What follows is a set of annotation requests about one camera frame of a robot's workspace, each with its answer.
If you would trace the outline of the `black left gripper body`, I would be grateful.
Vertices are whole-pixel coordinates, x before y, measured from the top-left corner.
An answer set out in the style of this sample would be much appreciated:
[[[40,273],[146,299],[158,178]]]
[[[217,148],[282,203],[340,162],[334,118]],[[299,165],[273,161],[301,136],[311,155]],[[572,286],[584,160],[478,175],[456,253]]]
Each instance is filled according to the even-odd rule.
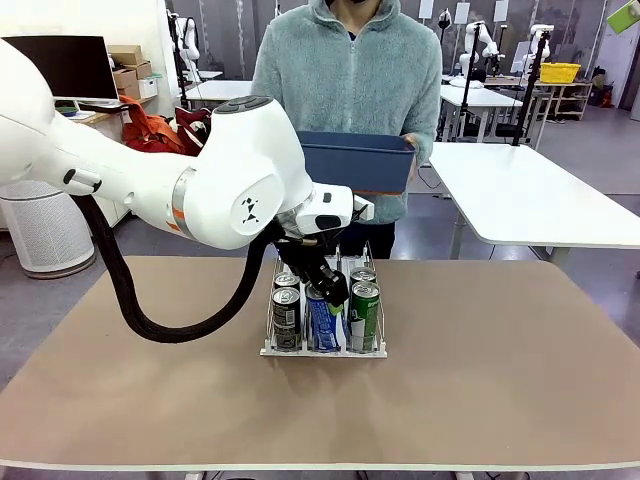
[[[340,229],[311,234],[304,238],[286,237],[274,246],[281,260],[301,280],[311,280],[327,267],[327,255],[333,255],[338,244]]]

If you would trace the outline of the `person's left hand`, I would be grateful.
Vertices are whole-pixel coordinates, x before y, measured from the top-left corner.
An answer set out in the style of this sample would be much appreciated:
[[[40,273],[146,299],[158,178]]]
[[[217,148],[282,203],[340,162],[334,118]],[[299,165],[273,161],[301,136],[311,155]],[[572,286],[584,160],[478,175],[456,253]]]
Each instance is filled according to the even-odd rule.
[[[406,145],[411,148],[411,151],[413,153],[411,167],[409,169],[409,174],[407,178],[407,184],[410,184],[414,179],[419,167],[418,154],[419,154],[420,147],[419,147],[419,142],[414,134],[411,134],[411,133],[404,134],[402,138],[405,141]]]

